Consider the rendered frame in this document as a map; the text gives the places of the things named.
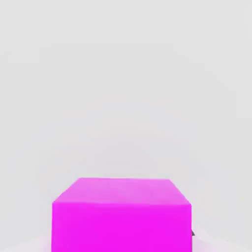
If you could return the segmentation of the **small magenta cube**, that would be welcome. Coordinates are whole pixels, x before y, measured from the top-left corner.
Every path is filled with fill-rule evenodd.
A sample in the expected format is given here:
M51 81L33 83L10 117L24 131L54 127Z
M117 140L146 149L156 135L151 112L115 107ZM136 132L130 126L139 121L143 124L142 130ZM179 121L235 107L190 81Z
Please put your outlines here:
M80 178L52 204L51 252L192 252L191 210L169 179Z

